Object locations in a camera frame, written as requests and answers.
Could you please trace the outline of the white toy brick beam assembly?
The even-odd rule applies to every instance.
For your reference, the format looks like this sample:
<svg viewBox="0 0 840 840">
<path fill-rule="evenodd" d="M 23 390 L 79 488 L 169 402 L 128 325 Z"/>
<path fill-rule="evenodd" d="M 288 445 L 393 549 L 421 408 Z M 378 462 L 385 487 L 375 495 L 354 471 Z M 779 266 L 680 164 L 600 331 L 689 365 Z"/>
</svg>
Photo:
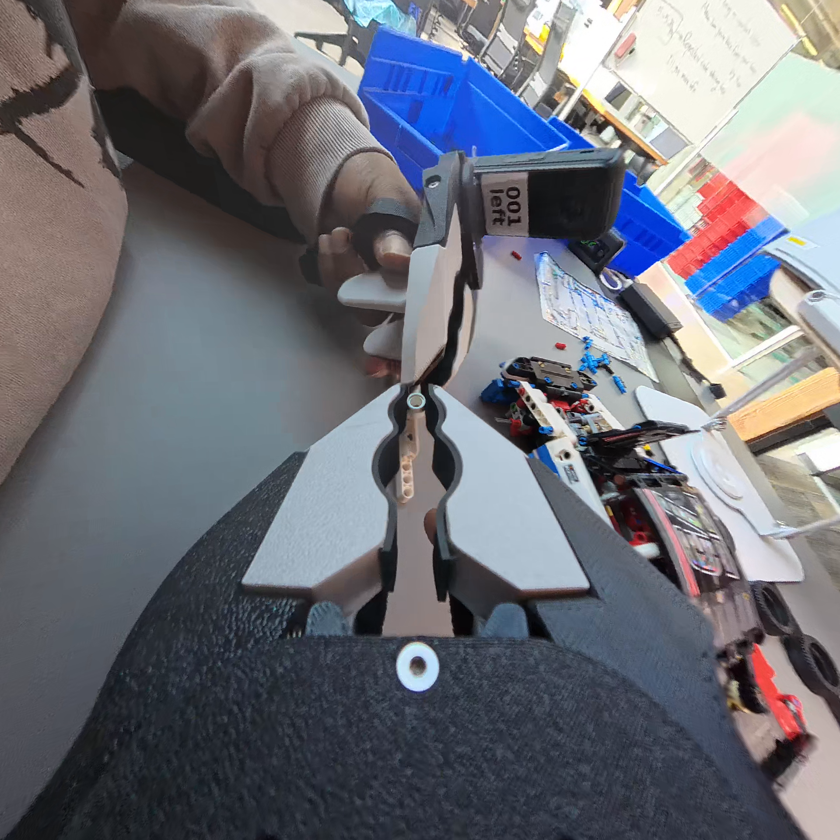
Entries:
<svg viewBox="0 0 840 840">
<path fill-rule="evenodd" d="M 415 387 L 411 392 L 421 389 Z M 399 505 L 405 505 L 413 499 L 415 492 L 414 461 L 419 453 L 419 430 L 425 423 L 425 408 L 420 413 L 409 412 L 406 405 L 406 419 L 398 439 L 397 473 L 393 481 L 395 499 Z"/>
</svg>

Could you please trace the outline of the building instruction booklet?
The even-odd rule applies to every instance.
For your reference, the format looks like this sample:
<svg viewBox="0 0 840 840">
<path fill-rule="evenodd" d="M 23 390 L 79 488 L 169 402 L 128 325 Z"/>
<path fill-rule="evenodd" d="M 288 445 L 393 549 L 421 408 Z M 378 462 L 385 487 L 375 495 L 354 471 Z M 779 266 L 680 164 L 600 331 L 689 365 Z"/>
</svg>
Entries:
<svg viewBox="0 0 840 840">
<path fill-rule="evenodd" d="M 779 263 L 770 298 L 839 369 L 839 211 L 812 219 L 764 247 Z"/>
</svg>

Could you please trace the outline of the teal plastic bag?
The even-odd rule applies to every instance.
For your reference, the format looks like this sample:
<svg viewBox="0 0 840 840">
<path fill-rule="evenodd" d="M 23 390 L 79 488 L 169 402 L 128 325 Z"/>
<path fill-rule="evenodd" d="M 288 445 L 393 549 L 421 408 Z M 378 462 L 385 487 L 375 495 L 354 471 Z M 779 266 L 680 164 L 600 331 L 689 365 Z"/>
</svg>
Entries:
<svg viewBox="0 0 840 840">
<path fill-rule="evenodd" d="M 416 6 L 410 1 L 343 1 L 352 20 L 360 27 L 386 26 L 405 35 L 417 34 Z"/>
</svg>

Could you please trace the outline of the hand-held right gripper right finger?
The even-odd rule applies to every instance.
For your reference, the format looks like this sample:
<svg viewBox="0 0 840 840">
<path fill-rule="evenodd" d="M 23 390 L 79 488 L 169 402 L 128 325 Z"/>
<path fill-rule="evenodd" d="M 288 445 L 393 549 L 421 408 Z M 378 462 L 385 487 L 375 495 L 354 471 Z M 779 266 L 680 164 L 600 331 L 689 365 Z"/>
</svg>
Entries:
<svg viewBox="0 0 840 840">
<path fill-rule="evenodd" d="M 591 583 L 534 473 L 536 463 L 443 387 L 427 388 L 436 593 L 453 632 L 473 633 L 502 604 L 590 594 Z"/>
</svg>

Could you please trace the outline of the stack of small blue bins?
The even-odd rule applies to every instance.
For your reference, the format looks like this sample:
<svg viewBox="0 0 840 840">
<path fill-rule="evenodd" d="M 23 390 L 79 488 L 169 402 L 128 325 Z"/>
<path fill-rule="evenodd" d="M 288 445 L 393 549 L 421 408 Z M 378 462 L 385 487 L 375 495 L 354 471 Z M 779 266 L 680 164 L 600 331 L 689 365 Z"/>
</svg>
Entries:
<svg viewBox="0 0 840 840">
<path fill-rule="evenodd" d="M 787 232 L 774 216 L 748 229 L 686 279 L 691 300 L 706 315 L 727 322 L 765 299 L 780 263 L 763 248 Z"/>
</svg>

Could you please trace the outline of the toy brick race car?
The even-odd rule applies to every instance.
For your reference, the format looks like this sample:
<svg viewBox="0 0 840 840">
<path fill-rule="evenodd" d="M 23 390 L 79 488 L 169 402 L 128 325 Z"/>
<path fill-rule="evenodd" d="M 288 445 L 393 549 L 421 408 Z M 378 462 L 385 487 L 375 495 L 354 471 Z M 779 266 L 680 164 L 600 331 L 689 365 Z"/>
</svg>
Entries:
<svg viewBox="0 0 840 840">
<path fill-rule="evenodd" d="M 514 445 L 547 467 L 708 621 L 728 707 L 764 775 L 785 787 L 816 747 L 800 699 L 783 693 L 734 541 L 687 476 L 651 444 L 687 430 L 643 421 L 620 427 L 569 365 L 519 356 L 480 394 Z"/>
</svg>

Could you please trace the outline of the person's left forearm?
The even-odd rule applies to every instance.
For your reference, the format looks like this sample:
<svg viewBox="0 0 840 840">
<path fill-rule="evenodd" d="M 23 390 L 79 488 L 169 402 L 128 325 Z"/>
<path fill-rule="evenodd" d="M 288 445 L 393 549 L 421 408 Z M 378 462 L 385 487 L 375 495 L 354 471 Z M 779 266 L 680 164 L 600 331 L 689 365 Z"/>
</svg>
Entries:
<svg viewBox="0 0 840 840">
<path fill-rule="evenodd" d="M 307 241 L 357 154 L 391 155 L 361 100 L 249 2 L 64 2 L 94 85 L 130 89 Z"/>
</svg>

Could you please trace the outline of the person's left hand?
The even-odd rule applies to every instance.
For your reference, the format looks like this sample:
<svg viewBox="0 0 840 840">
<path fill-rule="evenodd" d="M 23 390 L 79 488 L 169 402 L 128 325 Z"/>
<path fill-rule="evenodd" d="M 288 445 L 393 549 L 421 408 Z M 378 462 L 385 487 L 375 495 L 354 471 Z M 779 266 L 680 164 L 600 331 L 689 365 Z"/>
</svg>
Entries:
<svg viewBox="0 0 840 840">
<path fill-rule="evenodd" d="M 318 229 L 318 269 L 329 291 L 338 291 L 346 280 L 368 270 L 352 245 L 350 230 L 381 200 L 398 203 L 419 217 L 417 195 L 385 154 L 356 154 L 342 164 L 324 197 Z"/>
</svg>

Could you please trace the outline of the small black electronic box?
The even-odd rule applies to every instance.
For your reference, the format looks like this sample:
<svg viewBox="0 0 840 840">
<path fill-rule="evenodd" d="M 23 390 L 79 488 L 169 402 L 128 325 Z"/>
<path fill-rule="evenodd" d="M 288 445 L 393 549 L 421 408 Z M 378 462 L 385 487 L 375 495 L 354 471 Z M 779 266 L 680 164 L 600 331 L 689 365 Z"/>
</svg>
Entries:
<svg viewBox="0 0 840 840">
<path fill-rule="evenodd" d="M 600 275 L 626 244 L 624 237 L 611 228 L 598 238 L 570 240 L 566 247 L 593 274 Z"/>
</svg>

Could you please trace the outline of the large wall whiteboard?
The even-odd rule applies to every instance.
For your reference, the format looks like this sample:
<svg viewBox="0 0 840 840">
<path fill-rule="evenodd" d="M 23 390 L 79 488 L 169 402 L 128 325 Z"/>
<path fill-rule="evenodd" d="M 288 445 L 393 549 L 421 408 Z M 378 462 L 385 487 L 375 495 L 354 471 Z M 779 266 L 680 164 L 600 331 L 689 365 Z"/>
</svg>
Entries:
<svg viewBox="0 0 840 840">
<path fill-rule="evenodd" d="M 764 1 L 645 1 L 605 67 L 698 144 L 797 44 Z"/>
</svg>

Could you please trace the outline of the light wooden board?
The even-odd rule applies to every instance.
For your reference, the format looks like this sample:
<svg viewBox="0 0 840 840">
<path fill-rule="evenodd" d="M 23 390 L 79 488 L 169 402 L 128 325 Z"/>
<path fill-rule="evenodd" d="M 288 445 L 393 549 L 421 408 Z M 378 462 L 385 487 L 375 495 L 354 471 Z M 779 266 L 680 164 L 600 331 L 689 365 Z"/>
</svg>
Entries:
<svg viewBox="0 0 840 840">
<path fill-rule="evenodd" d="M 839 429 L 839 373 L 821 370 L 738 410 L 729 424 L 754 455 Z"/>
</svg>

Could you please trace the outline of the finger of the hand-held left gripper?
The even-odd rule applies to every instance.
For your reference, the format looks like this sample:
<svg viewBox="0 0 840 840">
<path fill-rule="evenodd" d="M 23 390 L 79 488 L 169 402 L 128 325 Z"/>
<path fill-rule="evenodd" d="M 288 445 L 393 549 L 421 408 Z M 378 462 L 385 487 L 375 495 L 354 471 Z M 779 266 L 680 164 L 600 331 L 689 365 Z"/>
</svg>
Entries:
<svg viewBox="0 0 840 840">
<path fill-rule="evenodd" d="M 455 378 L 469 353 L 475 326 L 476 291 L 458 287 L 446 322 L 443 348 L 421 376 L 421 383 L 446 386 Z"/>
<path fill-rule="evenodd" d="M 413 251 L 403 320 L 403 385 L 415 385 L 427 377 L 447 347 L 448 323 L 455 303 L 455 279 L 462 259 L 457 213 L 451 217 L 445 244 L 421 245 Z"/>
</svg>

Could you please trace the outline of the person's beige sweatshirt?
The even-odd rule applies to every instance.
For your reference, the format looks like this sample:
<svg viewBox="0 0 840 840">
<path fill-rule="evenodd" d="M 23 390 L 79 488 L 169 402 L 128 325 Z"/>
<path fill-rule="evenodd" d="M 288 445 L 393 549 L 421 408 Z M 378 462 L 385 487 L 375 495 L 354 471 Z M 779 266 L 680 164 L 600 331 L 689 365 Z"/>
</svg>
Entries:
<svg viewBox="0 0 840 840">
<path fill-rule="evenodd" d="M 1 3 L 1 480 L 112 293 L 128 202 L 63 2 Z"/>
</svg>

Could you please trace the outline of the pile of blue toy pins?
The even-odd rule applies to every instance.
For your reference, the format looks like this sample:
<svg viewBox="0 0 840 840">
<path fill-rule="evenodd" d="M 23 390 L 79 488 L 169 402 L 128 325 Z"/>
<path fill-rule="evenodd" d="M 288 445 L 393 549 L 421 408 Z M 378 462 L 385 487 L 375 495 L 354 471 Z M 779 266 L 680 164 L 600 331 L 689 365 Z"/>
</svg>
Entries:
<svg viewBox="0 0 840 840">
<path fill-rule="evenodd" d="M 592 352 L 594 340 L 589 335 L 582 336 L 581 341 L 583 342 L 583 354 L 581 356 L 581 363 L 578 367 L 578 372 L 580 374 L 589 375 L 592 379 L 594 379 L 598 371 L 605 371 L 612 379 L 617 390 L 621 394 L 626 394 L 627 386 L 625 385 L 623 379 L 613 371 L 610 356 L 606 353 L 603 353 L 600 356 L 595 356 Z"/>
</svg>

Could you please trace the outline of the wooden background table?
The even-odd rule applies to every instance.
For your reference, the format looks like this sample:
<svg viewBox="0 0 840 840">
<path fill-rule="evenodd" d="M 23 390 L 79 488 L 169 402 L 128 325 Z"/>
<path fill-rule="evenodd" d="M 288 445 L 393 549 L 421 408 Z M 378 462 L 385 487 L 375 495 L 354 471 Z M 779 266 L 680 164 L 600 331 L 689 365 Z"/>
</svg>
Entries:
<svg viewBox="0 0 840 840">
<path fill-rule="evenodd" d="M 580 124 L 582 132 L 595 134 L 610 127 L 614 144 L 650 161 L 650 166 L 657 169 L 666 165 L 669 158 L 643 134 L 640 98 L 626 87 L 622 107 L 606 97 L 615 86 L 623 87 L 614 69 L 607 65 L 611 60 L 622 61 L 634 51 L 636 37 L 629 33 L 632 20 L 632 15 L 625 23 L 611 15 L 606 19 L 578 15 L 563 37 L 557 59 L 545 61 L 554 53 L 551 29 L 540 47 L 539 63 L 518 94 L 543 117 Z"/>
</svg>

